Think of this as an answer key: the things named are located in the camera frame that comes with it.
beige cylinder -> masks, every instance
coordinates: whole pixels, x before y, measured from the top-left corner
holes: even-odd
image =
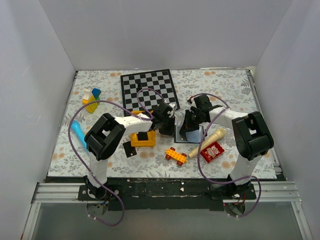
[[[203,141],[202,146],[201,146],[201,150],[203,150],[204,148],[208,147],[210,144],[216,142],[217,140],[223,138],[226,135],[227,131],[223,128],[219,128],[217,129],[214,134],[212,134],[210,137],[208,137],[205,141]],[[188,156],[190,158],[193,158],[194,156],[196,156],[198,154],[198,149],[199,146],[197,146],[195,149],[193,149]]]

floral tablecloth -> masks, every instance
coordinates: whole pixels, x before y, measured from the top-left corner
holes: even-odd
[[[49,177],[82,177],[87,174],[85,167],[76,157],[68,140],[68,124],[77,109],[82,106],[85,89],[101,90],[100,99],[122,105],[120,76],[141,71],[79,71],[71,91],[65,116],[52,155]],[[174,87],[180,103],[175,112],[176,124],[182,124],[184,111],[189,106],[187,99],[198,93],[212,93],[226,100],[232,110],[250,113],[257,110],[254,95],[245,70],[172,70]],[[221,104],[210,97],[213,104]],[[86,133],[103,113],[122,117],[123,111],[111,104],[101,103],[93,114],[85,109],[77,116],[82,130]],[[213,125],[209,136],[221,126]],[[74,133],[72,139],[80,155],[89,163],[89,157]],[[197,144],[174,143],[173,137],[156,132],[155,147],[137,147],[137,155],[127,158],[123,144],[130,140],[124,136],[108,159],[108,177],[123,178],[202,178],[196,158],[188,158],[187,163],[178,166],[175,160],[165,159],[165,149],[174,147],[178,153],[189,153]],[[226,178],[236,164],[238,151],[233,131],[227,129],[227,135],[218,141],[225,152],[211,163],[201,157],[203,172],[210,178]],[[274,156],[268,152],[257,164],[253,174],[260,179],[275,179]]]

tabletop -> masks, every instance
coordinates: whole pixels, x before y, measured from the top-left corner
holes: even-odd
[[[100,99],[122,105],[120,76],[142,71],[79,71],[73,84],[66,111],[61,123],[56,145],[53,151],[48,177],[83,177],[87,170],[73,152],[68,140],[68,125],[75,112],[82,106],[85,89],[101,90]],[[219,70],[171,70],[180,109],[175,112],[175,124],[181,125],[185,110],[189,108],[187,99],[199,93],[211,93],[224,99],[232,110],[251,113],[257,111],[252,86],[245,69]],[[222,103],[215,97],[210,97],[213,105]],[[82,110],[76,117],[84,133],[93,126],[103,113],[113,117],[123,117],[124,112],[114,105],[101,103],[93,114]],[[213,124],[208,136],[222,126]],[[232,171],[238,158],[238,151],[233,131],[226,129],[227,134],[218,140],[225,152],[214,161],[207,163],[201,156],[201,167],[209,178],[226,178]],[[89,157],[76,135],[71,133],[72,141],[83,159],[89,163]],[[174,138],[160,135],[156,132],[154,147],[136,147],[137,155],[126,157],[123,143],[130,140],[124,136],[115,153],[108,159],[108,177],[121,178],[202,178],[199,173],[197,159],[188,158],[182,166],[174,160],[165,159],[165,150],[174,147],[178,153],[188,154],[197,146],[195,143],[174,143]],[[269,151],[258,162],[253,175],[260,179],[276,179],[273,167],[274,155]]]

checkerboard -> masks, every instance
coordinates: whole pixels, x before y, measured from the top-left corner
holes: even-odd
[[[177,109],[180,108],[169,69],[122,75],[123,107],[129,111],[143,111],[144,109],[138,104],[137,99],[137,92],[143,88],[156,90],[167,103],[174,103]],[[157,107],[162,101],[161,97],[154,91],[148,90],[139,94],[139,100],[148,110]]]

gray wall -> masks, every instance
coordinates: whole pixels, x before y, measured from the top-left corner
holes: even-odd
[[[76,70],[255,66],[292,0],[39,0]]]
[[[320,0],[293,0],[254,76],[285,175],[320,238]]]
[[[75,70],[38,0],[0,0],[0,238],[20,239]]]

